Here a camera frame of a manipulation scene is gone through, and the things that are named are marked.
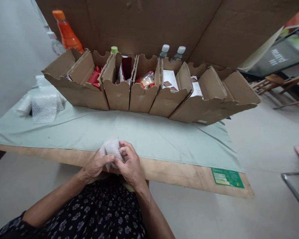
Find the white bottle cap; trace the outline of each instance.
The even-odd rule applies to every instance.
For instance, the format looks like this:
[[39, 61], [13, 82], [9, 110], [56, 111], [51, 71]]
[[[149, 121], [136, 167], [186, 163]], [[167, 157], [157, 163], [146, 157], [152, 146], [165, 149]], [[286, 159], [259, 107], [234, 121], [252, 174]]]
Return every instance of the white bottle cap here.
[[183, 53], [185, 52], [185, 50], [186, 50], [186, 47], [184, 47], [184, 46], [180, 46], [180, 47], [178, 48], [178, 50], [177, 50], [177, 53], [178, 53], [178, 54], [183, 54]]
[[163, 45], [162, 51], [163, 52], [168, 52], [168, 50], [169, 50], [169, 45], [167, 45], [167, 44]]
[[48, 32], [48, 35], [50, 39], [57, 39], [54, 32]]

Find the person's right hand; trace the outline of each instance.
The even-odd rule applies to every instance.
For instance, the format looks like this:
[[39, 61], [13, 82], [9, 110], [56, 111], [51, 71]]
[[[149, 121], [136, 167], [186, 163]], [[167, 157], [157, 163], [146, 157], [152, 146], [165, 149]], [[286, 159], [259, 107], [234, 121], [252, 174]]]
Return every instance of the person's right hand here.
[[145, 182], [140, 158], [132, 144], [126, 141], [120, 141], [120, 147], [120, 154], [126, 153], [129, 159], [123, 163], [121, 160], [116, 158], [114, 163], [120, 170], [124, 179], [133, 187], [134, 190], [136, 190]]

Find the hand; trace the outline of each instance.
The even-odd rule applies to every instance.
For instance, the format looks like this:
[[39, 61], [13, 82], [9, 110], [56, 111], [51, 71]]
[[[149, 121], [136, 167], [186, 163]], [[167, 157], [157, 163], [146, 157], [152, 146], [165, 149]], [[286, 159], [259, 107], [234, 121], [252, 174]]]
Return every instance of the hand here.
[[141, 168], [140, 158], [135, 152], [132, 144], [126, 141], [120, 141], [120, 147], [120, 154], [126, 154], [129, 159], [124, 164], [121, 160], [115, 158], [114, 164], [118, 167], [124, 179], [136, 191], [137, 188], [145, 183], [145, 177]]
[[81, 169], [81, 171], [84, 177], [95, 178], [102, 172], [103, 166], [108, 163], [113, 163], [115, 158], [117, 158], [115, 154], [109, 154], [103, 157], [100, 149], [98, 149], [95, 156], [89, 160], [89, 162]]

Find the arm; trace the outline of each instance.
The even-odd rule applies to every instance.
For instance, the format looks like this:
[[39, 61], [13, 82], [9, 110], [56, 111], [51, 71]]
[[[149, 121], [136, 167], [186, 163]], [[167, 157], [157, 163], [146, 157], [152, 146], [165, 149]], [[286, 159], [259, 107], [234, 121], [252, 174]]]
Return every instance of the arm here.
[[64, 204], [78, 195], [92, 178], [97, 177], [105, 164], [113, 162], [114, 159], [115, 155], [102, 157], [97, 151], [96, 155], [69, 182], [61, 185], [29, 208], [22, 220], [34, 227], [43, 226]]
[[136, 193], [141, 208], [143, 223], [149, 234], [149, 238], [175, 238], [164, 215], [150, 193], [141, 169], [140, 158], [135, 152], [134, 147], [125, 141], [120, 141], [120, 146], [120, 153], [126, 153], [129, 159], [125, 164], [119, 159], [115, 159], [115, 165]]

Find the chair leg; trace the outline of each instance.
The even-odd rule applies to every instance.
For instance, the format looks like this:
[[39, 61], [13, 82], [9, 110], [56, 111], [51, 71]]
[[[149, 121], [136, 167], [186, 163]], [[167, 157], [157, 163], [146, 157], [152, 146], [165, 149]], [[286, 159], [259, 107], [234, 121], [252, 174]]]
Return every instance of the chair leg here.
[[262, 80], [261, 82], [259, 82], [257, 85], [253, 86], [252, 88], [255, 89], [256, 87], [262, 85], [263, 83], [265, 83], [266, 80]]
[[281, 109], [281, 108], [286, 107], [286, 106], [292, 106], [292, 105], [297, 105], [297, 104], [299, 104], [299, 101], [293, 102], [293, 103], [288, 104], [288, 105], [282, 105], [282, 106], [279, 106], [279, 107], [276, 107], [276, 108], [273, 108], [273, 109], [274, 110]]
[[283, 91], [281, 91], [279, 94], [283, 94], [285, 92], [287, 92], [288, 90], [290, 90], [292, 87], [294, 87], [295, 85], [298, 84], [299, 81], [295, 81], [293, 83], [291, 83], [288, 87], [286, 87]]
[[267, 91], [270, 91], [270, 90], [272, 90], [272, 89], [274, 89], [274, 88], [276, 88], [276, 87], [278, 87], [278, 84], [276, 84], [276, 83], [273, 83], [271, 86], [269, 86], [267, 89], [264, 89], [263, 91], [260, 91], [259, 93], [258, 93], [258, 95], [262, 95], [263, 93], [265, 93], [265, 92], [267, 92]]
[[267, 86], [267, 85], [269, 85], [270, 83], [271, 83], [271, 82], [270, 82], [270, 81], [268, 81], [268, 82], [264, 83], [263, 85], [261, 85], [261, 87]]

